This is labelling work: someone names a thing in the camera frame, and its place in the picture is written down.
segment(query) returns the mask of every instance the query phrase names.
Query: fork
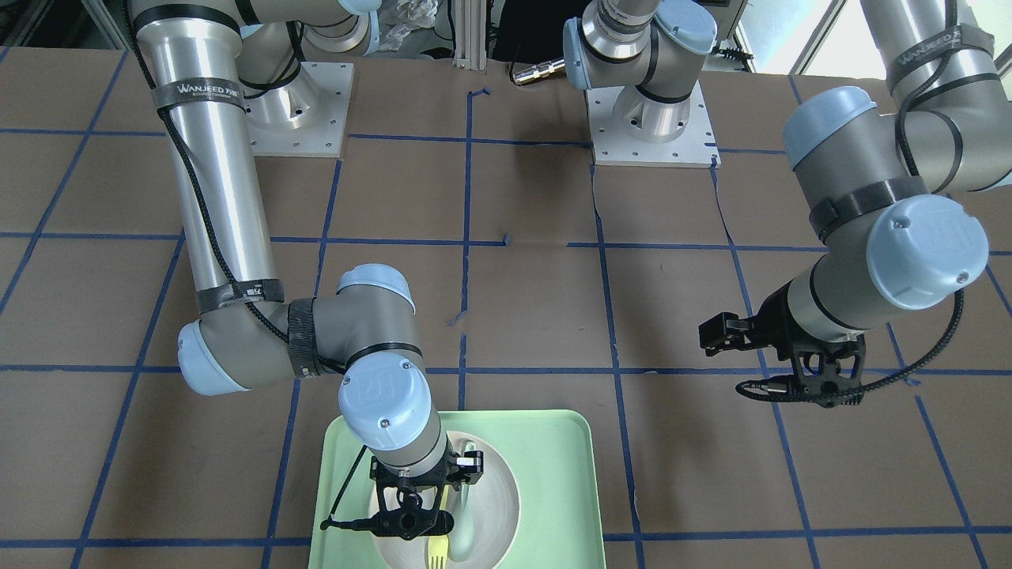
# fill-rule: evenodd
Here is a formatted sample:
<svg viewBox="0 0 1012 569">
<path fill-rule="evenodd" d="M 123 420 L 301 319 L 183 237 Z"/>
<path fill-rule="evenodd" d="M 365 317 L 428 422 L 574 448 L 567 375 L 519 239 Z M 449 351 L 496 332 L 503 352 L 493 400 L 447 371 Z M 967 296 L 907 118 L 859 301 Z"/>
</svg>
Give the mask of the fork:
<svg viewBox="0 0 1012 569">
<path fill-rule="evenodd" d="M 439 503 L 439 509 L 446 509 L 446 499 L 449 497 L 449 489 L 448 485 L 443 488 L 443 497 Z M 446 569 L 446 561 L 449 557 L 448 536 L 429 537 L 428 542 L 425 543 L 425 550 L 426 569 Z"/>
</svg>

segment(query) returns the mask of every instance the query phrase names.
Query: metal base plate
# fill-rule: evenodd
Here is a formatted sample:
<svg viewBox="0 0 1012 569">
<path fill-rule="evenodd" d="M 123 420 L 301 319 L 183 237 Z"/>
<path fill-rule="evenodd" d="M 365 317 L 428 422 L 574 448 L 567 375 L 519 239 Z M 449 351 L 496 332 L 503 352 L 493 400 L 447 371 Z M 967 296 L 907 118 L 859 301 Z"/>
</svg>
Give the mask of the metal base plate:
<svg viewBox="0 0 1012 569">
<path fill-rule="evenodd" d="M 624 132 L 624 125 L 612 107 L 622 87 L 602 87 L 587 91 L 590 136 L 594 141 L 594 162 L 604 166 L 658 166 L 668 168 L 709 168 L 713 160 L 721 166 L 709 112 L 702 100 L 699 83 L 689 97 L 692 113 L 685 132 L 669 143 L 649 143 Z"/>
<path fill-rule="evenodd" d="M 249 125 L 254 156 L 341 156 L 355 67 L 350 63 L 307 62 L 303 71 L 323 90 L 320 119 L 293 131 L 264 131 Z"/>
</svg>

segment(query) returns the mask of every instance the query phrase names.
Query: plastic tray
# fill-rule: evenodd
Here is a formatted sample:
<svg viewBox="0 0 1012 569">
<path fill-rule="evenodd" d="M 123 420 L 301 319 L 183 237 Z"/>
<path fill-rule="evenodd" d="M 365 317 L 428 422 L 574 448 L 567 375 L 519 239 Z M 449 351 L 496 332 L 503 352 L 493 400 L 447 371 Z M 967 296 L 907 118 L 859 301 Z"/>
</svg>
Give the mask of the plastic tray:
<svg viewBox="0 0 1012 569">
<path fill-rule="evenodd" d="M 521 516 L 501 569 L 603 569 L 604 542 L 590 426 L 579 413 L 552 411 L 445 411 L 443 428 L 475 434 L 509 463 L 520 489 Z M 327 428 L 320 469 L 310 569 L 387 569 L 366 532 L 319 529 L 334 503 L 361 443 L 338 417 Z M 368 515 L 374 491 L 369 454 L 362 458 L 335 518 Z M 419 559 L 419 568 L 424 561 Z M 453 568 L 453 562 L 447 569 Z"/>
</svg>

